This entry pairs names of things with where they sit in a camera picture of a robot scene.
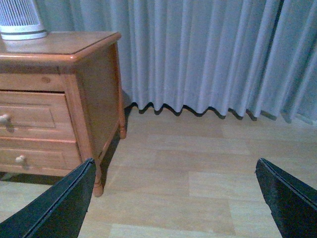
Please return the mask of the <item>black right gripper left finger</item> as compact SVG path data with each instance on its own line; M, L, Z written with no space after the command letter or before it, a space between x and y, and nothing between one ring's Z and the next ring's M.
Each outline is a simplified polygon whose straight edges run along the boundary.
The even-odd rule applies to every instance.
M76 238L90 205L96 165L87 159L0 224L2 238Z

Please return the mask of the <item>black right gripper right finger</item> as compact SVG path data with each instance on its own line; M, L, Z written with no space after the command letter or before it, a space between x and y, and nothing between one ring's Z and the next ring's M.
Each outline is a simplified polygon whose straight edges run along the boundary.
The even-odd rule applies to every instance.
M317 190L260 158L256 176L266 204L283 238L317 236Z

